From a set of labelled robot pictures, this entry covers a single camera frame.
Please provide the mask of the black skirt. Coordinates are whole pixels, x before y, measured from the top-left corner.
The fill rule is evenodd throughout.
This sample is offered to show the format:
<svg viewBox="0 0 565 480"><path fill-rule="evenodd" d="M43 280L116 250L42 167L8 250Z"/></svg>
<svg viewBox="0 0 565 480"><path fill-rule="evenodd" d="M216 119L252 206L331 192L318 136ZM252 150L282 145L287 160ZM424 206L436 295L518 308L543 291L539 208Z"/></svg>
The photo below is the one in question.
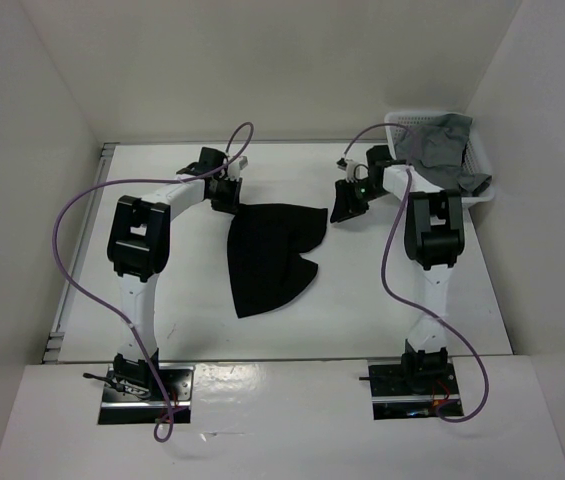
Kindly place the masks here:
<svg viewBox="0 0 565 480"><path fill-rule="evenodd" d="M246 318L294 301L315 280L303 257L321 245L328 210L290 204L242 204L231 222L227 263L236 315Z"/></svg>

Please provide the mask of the grey skirt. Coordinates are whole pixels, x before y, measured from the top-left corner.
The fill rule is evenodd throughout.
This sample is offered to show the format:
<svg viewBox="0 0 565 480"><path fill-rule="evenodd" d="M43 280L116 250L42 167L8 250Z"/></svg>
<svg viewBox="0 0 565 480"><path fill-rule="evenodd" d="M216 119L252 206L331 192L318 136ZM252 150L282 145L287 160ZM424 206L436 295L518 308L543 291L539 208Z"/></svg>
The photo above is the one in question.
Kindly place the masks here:
<svg viewBox="0 0 565 480"><path fill-rule="evenodd" d="M412 126L415 136L399 128L396 156L406 159L414 150L410 164L427 181L463 196L477 196L491 185L492 177L464 170L472 124L472 117L449 113Z"/></svg>

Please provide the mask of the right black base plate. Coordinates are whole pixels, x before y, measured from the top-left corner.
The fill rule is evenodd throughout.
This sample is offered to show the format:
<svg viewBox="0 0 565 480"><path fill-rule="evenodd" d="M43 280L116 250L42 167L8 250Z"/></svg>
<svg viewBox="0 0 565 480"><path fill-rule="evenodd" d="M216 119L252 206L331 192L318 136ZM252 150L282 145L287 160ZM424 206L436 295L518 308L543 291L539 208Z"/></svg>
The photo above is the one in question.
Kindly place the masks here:
<svg viewBox="0 0 565 480"><path fill-rule="evenodd" d="M399 363L371 362L358 379L369 388L373 419L406 420L464 415L452 363L446 371L418 380L408 380Z"/></svg>

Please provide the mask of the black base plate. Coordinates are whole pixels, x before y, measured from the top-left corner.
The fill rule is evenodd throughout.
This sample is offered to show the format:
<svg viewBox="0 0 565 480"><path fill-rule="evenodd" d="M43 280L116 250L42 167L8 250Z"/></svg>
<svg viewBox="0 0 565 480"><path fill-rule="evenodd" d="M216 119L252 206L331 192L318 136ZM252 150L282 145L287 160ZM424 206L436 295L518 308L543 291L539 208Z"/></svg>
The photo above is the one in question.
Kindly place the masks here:
<svg viewBox="0 0 565 480"><path fill-rule="evenodd" d="M408 380L399 363L371 362L358 379L369 388L373 419L406 420L464 415L452 363L446 371L418 380Z"/></svg>
<svg viewBox="0 0 565 480"><path fill-rule="evenodd" d="M175 424L189 424L191 421L194 372L193 365L159 365L160 378L174 409ZM122 380L115 380L112 366L108 367L105 375L84 373L83 377L91 383L102 384L99 425L155 424L161 418L170 423L166 402L158 387L149 392Z"/></svg>

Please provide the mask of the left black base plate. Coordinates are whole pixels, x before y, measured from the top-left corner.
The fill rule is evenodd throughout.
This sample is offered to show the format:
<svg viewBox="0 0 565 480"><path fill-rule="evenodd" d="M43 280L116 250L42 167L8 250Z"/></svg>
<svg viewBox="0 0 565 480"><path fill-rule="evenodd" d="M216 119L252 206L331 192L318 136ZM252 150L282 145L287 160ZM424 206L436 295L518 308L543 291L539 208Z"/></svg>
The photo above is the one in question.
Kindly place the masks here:
<svg viewBox="0 0 565 480"><path fill-rule="evenodd" d="M160 378L174 409L175 424L189 424L191 421L194 372L193 365L159 365ZM108 367L105 375L84 373L83 377L91 383L102 384L99 425L155 424L161 418L170 423L166 402L158 387L149 392L122 380L115 380L112 366Z"/></svg>

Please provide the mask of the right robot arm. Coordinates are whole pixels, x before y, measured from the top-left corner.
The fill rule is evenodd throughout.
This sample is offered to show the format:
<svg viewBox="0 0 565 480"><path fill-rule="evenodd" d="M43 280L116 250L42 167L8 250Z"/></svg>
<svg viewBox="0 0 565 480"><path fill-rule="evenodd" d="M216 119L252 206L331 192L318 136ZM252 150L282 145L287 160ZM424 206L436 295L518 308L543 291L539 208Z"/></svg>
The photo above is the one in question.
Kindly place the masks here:
<svg viewBox="0 0 565 480"><path fill-rule="evenodd" d="M365 164L347 157L337 161L345 177L335 183L330 221L360 216L370 201L388 194L403 203L396 219L404 222L404 251L418 283L418 298L405 304L420 316L405 340L399 378L405 389L423 394L448 371L448 288L465 247L461 195L424 179L413 166L394 159L387 146L371 147L366 157Z"/></svg>

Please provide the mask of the white plastic basket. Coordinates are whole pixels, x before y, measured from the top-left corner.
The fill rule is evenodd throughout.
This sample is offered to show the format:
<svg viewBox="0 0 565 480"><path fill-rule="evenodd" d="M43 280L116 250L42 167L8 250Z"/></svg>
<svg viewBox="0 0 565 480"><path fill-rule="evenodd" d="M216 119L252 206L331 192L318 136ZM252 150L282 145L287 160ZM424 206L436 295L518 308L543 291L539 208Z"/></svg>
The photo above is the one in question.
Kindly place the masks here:
<svg viewBox="0 0 565 480"><path fill-rule="evenodd" d="M409 128L413 128L414 126L424 124L431 119L448 114L453 114L453 111L401 109L389 111L385 115L384 121L387 123L399 123ZM406 135L407 133L402 128L394 126L388 126L386 128L388 148L394 159L398 159L395 144ZM493 174L493 169L488 156L474 127L471 127L467 146L463 153L462 167L465 174ZM482 189L477 195L463 196L462 204L465 209L469 209L474 205L491 201L494 196L495 186L494 183L491 183L488 187Z"/></svg>

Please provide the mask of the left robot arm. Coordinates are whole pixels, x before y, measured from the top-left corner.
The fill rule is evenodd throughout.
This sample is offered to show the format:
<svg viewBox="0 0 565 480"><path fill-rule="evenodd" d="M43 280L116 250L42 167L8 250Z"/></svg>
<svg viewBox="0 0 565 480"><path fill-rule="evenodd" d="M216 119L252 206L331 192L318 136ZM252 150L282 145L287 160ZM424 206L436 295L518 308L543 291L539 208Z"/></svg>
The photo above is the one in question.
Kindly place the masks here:
<svg viewBox="0 0 565 480"><path fill-rule="evenodd" d="M236 212L247 165L244 155L229 161L227 153L204 147L199 159L180 169L171 183L141 197L119 198L107 245L129 328L113 361L117 389L127 388L142 400L159 394L155 298L170 255L171 222L206 200L215 210Z"/></svg>

